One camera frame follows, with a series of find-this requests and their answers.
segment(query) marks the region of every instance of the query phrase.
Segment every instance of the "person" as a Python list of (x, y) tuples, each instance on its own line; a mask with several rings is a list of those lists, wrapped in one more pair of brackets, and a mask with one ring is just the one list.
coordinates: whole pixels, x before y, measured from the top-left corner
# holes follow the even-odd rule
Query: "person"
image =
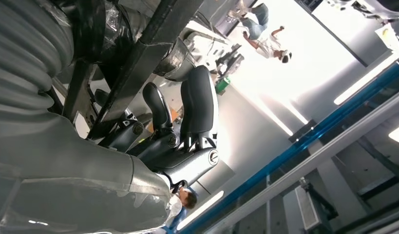
[(182, 220), (187, 216), (188, 210), (195, 208), (198, 198), (196, 193), (190, 188), (180, 188), (179, 191), (171, 197), (170, 203), (175, 203), (174, 206), (180, 209), (180, 212), (175, 216), (172, 223), (167, 227), (161, 227), (153, 232), (153, 234), (174, 234), (177, 232), (176, 228)]
[[(239, 20), (244, 27), (249, 31), (243, 32), (245, 40), (256, 49), (257, 53), (267, 59), (278, 58), (282, 63), (288, 63), (292, 57), (289, 50), (282, 49), (281, 43), (277, 38), (277, 34), (285, 28), (281, 26), (279, 29), (271, 32), (268, 38), (264, 38), (263, 32), (268, 27), (268, 8), (265, 4), (260, 4), (254, 8), (245, 7), (242, 0), (240, 0), (239, 12), (230, 11), (228, 15)], [(246, 13), (253, 13), (258, 20), (258, 23), (249, 18), (244, 18), (242, 15)]]

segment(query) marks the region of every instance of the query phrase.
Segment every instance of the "white shirt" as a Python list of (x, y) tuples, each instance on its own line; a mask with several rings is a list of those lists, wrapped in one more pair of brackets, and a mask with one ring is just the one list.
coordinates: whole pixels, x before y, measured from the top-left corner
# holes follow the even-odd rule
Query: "white shirt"
[(264, 56), (265, 58), (273, 58), (274, 51), (281, 50), (281, 43), (278, 41), (276, 36), (269, 34), (268, 38), (258, 38), (257, 53)]

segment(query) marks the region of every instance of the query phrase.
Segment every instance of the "pipe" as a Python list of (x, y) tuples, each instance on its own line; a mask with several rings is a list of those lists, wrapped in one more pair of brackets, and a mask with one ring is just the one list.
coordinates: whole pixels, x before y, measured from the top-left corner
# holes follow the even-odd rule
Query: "pipe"
[(328, 158), (331, 158), (342, 149), (346, 148), (361, 136), (369, 132), (371, 129), (377, 127), (379, 124), (384, 122), (386, 119), (394, 115), (399, 111), (399, 94), (392, 97), (387, 103), (373, 112), (368, 114), (366, 117), (352, 125), (346, 131), (338, 135), (331, 142), (323, 146), (315, 154), (307, 158), (305, 161), (300, 163), (297, 167), (292, 169), (290, 172), (285, 174), (279, 180), (274, 182), (271, 186), (267, 187), (239, 209), (235, 210), (209, 229), (206, 233), (219, 233), (225, 227), (235, 224), (242, 218), (267, 203), (270, 199), (274, 198), (286, 188), (293, 185), (295, 182), (306, 174), (310, 173), (318, 165)]

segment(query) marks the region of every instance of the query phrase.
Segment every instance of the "metal beam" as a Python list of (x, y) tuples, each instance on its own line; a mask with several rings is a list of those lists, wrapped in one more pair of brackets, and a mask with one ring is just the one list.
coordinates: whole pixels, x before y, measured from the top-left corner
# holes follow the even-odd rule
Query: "metal beam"
[(377, 127), (379, 124), (387, 120), (398, 111), (399, 93), (388, 100), (384, 105), (375, 109), (366, 117), (338, 135), (335, 139), (323, 146), (315, 154), (278, 179), (271, 186), (257, 194), (243, 206), (227, 215), (215, 225), (211, 226), (209, 229), (207, 229), (206, 233), (219, 233), (225, 227), (235, 224), (245, 216), (249, 215), (255, 209), (265, 204), (268, 200), (272, 199), (280, 194), (283, 190), (293, 185), (301, 177), (314, 170), (324, 160), (337, 154), (342, 149), (358, 140), (361, 136), (369, 132), (371, 129)]
[(378, 151), (365, 136), (360, 137), (360, 139), (357, 140), (357, 143), (373, 158), (379, 161), (385, 168), (389, 169), (395, 176), (399, 178), (399, 165), (386, 158), (386, 156)]
[(143, 87), (203, 0), (162, 0), (132, 48), (88, 138), (104, 137)]
[(383, 178), (362, 188), (360, 191), (357, 192), (357, 195), (359, 195), (359, 197), (361, 197), (364, 201), (367, 201), (368, 199), (371, 199), (372, 197), (386, 191), (387, 189), (395, 186), (398, 183), (399, 178), (397, 176)]
[(77, 114), (80, 113), (87, 125), (91, 127), (96, 119), (97, 110), (93, 105), (93, 93), (89, 82), (95, 74), (97, 65), (78, 60), (73, 71), (72, 81), (67, 91), (62, 115), (75, 124)]

